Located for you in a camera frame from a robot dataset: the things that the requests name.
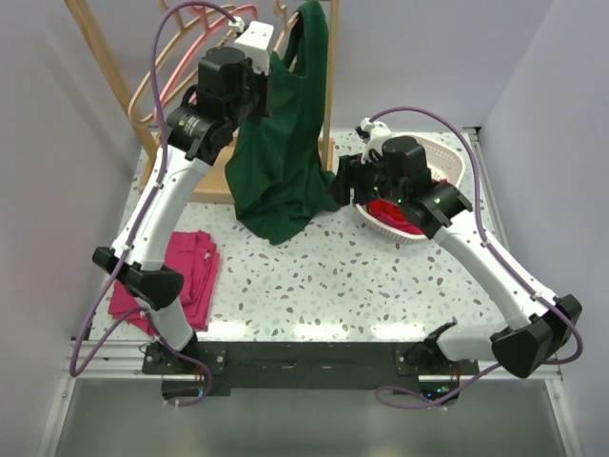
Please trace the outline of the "green t shirt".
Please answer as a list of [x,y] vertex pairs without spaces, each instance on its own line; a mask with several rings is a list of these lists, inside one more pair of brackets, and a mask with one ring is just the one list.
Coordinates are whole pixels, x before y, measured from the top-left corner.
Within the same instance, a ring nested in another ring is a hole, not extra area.
[[328,27],[316,1],[301,4],[284,54],[270,56],[269,116],[251,116],[239,128],[225,176],[236,219],[259,238],[280,245],[321,212],[339,204],[328,189],[335,179],[322,167]]

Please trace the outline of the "beige wooden hanger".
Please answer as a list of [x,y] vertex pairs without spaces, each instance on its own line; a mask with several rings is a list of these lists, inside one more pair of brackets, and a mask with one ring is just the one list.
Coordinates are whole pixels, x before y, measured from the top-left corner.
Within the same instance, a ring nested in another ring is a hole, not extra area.
[[282,51],[286,49],[291,32],[299,24],[302,16],[298,10],[288,14],[287,5],[280,0],[273,1],[273,10],[275,15],[281,20],[281,30],[274,45],[273,52],[281,57]]

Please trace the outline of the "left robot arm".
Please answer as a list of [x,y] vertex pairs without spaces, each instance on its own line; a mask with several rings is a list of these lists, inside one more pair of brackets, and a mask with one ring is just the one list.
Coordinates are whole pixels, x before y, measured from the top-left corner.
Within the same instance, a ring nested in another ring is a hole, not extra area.
[[198,82],[164,123],[161,150],[125,231],[92,261],[114,276],[145,308],[165,342],[163,360],[176,373],[191,371],[194,330],[179,299],[184,277],[166,266],[169,239],[195,188],[239,126],[266,112],[268,50],[213,48],[200,59]]

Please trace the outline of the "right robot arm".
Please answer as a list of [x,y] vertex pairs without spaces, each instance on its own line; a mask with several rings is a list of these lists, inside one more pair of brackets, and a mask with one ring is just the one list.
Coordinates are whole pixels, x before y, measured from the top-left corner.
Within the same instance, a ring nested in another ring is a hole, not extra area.
[[430,371],[444,374],[460,360],[478,359],[525,379],[575,336],[580,301],[537,281],[478,225],[461,191],[433,178],[414,137],[394,136],[380,149],[341,157],[329,192],[342,206],[377,200],[397,206],[409,224],[460,262],[500,310],[504,322],[498,327],[445,324],[426,337],[418,357]]

